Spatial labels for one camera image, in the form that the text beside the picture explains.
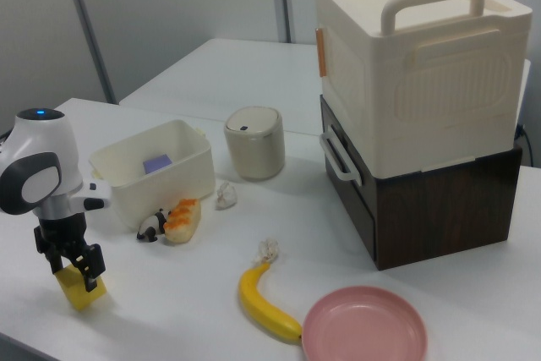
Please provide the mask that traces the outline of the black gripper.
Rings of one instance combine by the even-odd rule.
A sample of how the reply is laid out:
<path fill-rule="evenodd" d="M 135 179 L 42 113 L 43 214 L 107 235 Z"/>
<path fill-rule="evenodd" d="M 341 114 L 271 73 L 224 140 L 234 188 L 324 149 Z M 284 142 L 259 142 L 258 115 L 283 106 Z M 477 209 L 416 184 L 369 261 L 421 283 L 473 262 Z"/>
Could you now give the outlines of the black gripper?
<path fill-rule="evenodd" d="M 74 265 L 83 276 L 85 291 L 90 293 L 97 288 L 97 279 L 105 271 L 105 261 L 98 243 L 87 246 L 85 231 L 85 214 L 77 213 L 55 220 L 39 218 L 34 236 L 36 249 L 45 255 L 52 274 L 63 269 L 60 253 L 79 254 Z"/>

